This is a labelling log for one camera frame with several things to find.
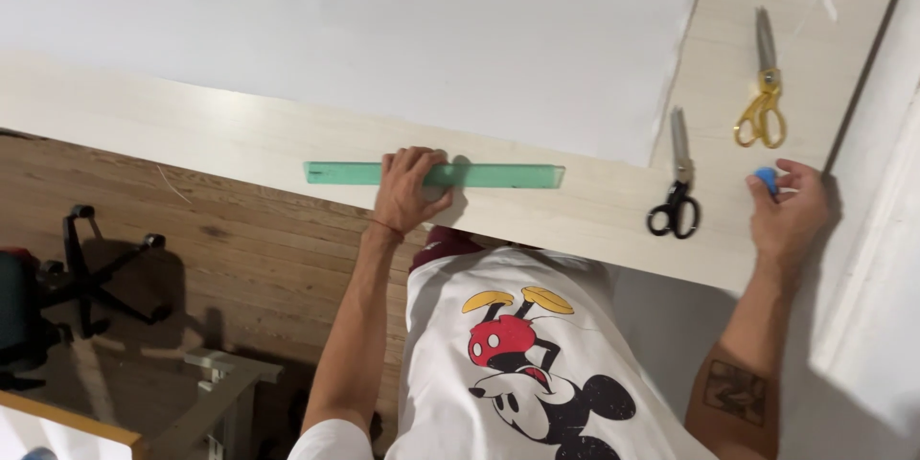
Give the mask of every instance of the office chair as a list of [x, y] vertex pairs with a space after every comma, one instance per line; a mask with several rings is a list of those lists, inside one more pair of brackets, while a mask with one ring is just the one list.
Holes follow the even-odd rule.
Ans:
[[92, 218], [95, 210], [76, 205], [63, 218], [63, 245], [69, 281], [51, 289], [41, 280], [63, 273], [60, 261], [38, 260], [23, 248], [0, 249], [0, 390], [25, 390], [44, 385], [36, 379], [20, 379], [15, 373], [29, 372], [48, 360], [48, 348], [72, 341], [68, 325], [52, 324], [41, 316], [41, 310], [65, 301], [79, 304], [80, 334], [84, 338], [105, 332], [109, 320], [92, 321], [92, 302], [141, 320], [147, 325], [165, 320], [172, 309], [161, 305], [149, 316], [137, 311], [102, 287], [112, 274], [151, 248], [161, 248], [166, 237], [148, 233], [144, 241], [115, 260], [90, 272], [76, 233], [75, 220]]

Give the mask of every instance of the tattoo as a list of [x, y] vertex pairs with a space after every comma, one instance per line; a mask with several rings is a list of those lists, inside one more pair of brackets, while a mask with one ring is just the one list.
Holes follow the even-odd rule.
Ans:
[[703, 404], [764, 426], [766, 380], [729, 363], [712, 360]]

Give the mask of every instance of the gold scissors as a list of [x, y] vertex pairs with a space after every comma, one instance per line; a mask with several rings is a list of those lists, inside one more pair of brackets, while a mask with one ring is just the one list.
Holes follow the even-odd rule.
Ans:
[[[779, 111], [777, 101], [783, 91], [783, 81], [776, 67], [776, 47], [773, 44], [773, 29], [770, 27], [770, 17], [766, 9], [758, 7], [757, 19], [757, 55], [760, 58], [760, 95], [757, 95], [751, 105], [744, 110], [744, 114], [735, 122], [735, 141], [743, 147], [750, 147], [758, 138], [770, 149], [783, 145], [786, 139], [786, 118]], [[773, 140], [770, 136], [770, 114], [779, 125], [779, 134]], [[750, 138], [742, 139], [742, 129], [750, 126]]]

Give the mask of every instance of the mickey mouse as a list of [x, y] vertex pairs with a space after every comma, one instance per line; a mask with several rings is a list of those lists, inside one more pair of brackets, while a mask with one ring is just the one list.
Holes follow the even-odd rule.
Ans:
[[[524, 303], [514, 314], [501, 314], [514, 297], [501, 291], [483, 291], [470, 297], [463, 306], [468, 313], [488, 306], [482, 322], [470, 329], [469, 359], [481, 367], [500, 373], [480, 379], [470, 394], [492, 399], [492, 406], [514, 430], [527, 438], [558, 444], [557, 460], [612, 459], [619, 455], [603, 440], [581, 435], [591, 412], [604, 419], [626, 420], [636, 415], [636, 403], [626, 388], [611, 377], [593, 375], [579, 387], [568, 379], [549, 372], [560, 348], [536, 336], [533, 320], [524, 316], [534, 304], [552, 313], [574, 313], [571, 305], [549, 289], [529, 286], [521, 289]], [[540, 365], [525, 353], [534, 347], [545, 348]]]

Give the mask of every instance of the black-handled scissors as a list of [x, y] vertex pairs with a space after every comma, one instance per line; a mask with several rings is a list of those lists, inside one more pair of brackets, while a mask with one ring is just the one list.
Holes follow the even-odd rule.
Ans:
[[[687, 195], [690, 185], [693, 183], [693, 162], [690, 160], [690, 152], [687, 150], [687, 131], [684, 124], [684, 110], [675, 107], [671, 112], [671, 140], [674, 148], [674, 183], [668, 190], [668, 198], [663, 205], [659, 205], [649, 211], [645, 217], [645, 224], [649, 231], [661, 237], [673, 233], [678, 239], [686, 239], [694, 234], [696, 225], [699, 223], [699, 204], [696, 199]], [[681, 218], [684, 213], [693, 210], [693, 223], [687, 231], [681, 229]], [[667, 220], [661, 228], [655, 228], [654, 219], [658, 214], [664, 214]]]

